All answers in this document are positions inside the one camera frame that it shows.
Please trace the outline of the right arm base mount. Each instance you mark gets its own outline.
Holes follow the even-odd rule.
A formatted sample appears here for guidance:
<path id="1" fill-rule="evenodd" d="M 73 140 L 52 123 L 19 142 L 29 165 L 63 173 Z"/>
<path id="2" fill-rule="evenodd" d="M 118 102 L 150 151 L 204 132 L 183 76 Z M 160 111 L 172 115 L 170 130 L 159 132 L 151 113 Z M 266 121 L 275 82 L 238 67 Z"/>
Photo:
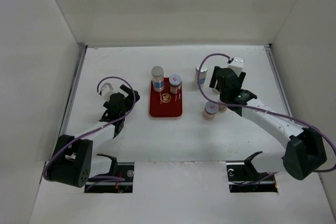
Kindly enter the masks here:
<path id="1" fill-rule="evenodd" d="M 274 172 L 258 172 L 252 164 L 262 151 L 255 152 L 243 161 L 227 161 L 228 187 L 231 193 L 277 193 Z"/>

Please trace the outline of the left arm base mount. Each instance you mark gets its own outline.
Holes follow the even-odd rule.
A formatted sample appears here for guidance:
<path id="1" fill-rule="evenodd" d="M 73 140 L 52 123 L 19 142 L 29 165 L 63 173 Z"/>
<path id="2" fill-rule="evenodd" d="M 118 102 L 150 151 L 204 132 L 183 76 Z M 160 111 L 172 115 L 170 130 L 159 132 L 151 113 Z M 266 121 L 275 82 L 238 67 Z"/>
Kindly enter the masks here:
<path id="1" fill-rule="evenodd" d="M 91 162 L 91 171 L 84 192 L 92 194 L 129 194 L 133 192 L 135 163 L 118 162 L 116 157 L 98 154 Z"/>

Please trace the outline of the blue label shaker bottle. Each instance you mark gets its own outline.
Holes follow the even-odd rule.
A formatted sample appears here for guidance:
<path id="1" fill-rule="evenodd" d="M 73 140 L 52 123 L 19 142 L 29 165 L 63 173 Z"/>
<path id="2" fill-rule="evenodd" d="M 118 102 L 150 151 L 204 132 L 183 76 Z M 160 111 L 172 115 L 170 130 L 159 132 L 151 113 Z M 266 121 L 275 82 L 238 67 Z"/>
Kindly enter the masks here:
<path id="1" fill-rule="evenodd" d="M 164 70 L 160 66 L 155 66 L 151 70 L 152 84 L 156 92 L 164 90 Z"/>

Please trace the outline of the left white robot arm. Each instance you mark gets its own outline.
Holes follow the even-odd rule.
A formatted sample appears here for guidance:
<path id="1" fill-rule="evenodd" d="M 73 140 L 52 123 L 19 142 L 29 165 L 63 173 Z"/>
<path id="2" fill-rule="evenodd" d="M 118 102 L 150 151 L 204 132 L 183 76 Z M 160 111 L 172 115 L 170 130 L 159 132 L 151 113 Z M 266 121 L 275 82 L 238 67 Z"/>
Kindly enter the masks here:
<path id="1" fill-rule="evenodd" d="M 87 181 L 106 180 L 121 182 L 118 176 L 117 158 L 103 154 L 103 144 L 117 137 L 124 128 L 125 117 L 131 113 L 140 96 L 125 85 L 121 92 L 101 91 L 106 98 L 106 109 L 98 123 L 77 135 L 61 135 L 51 159 L 43 170 L 43 178 L 49 182 L 81 188 Z"/>

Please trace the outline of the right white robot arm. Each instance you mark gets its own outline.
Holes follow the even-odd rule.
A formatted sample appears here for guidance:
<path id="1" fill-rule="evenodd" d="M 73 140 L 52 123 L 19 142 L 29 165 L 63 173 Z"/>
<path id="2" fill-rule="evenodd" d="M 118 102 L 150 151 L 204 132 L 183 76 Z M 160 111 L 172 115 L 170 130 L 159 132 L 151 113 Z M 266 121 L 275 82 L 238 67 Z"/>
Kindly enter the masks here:
<path id="1" fill-rule="evenodd" d="M 257 124 L 285 149 L 275 158 L 272 169 L 285 171 L 303 180 L 327 161 L 322 136 L 312 127 L 295 124 L 292 119 L 272 111 L 255 94 L 242 88 L 245 72 L 216 66 L 210 87 L 220 92 L 220 101 L 239 116 Z"/>

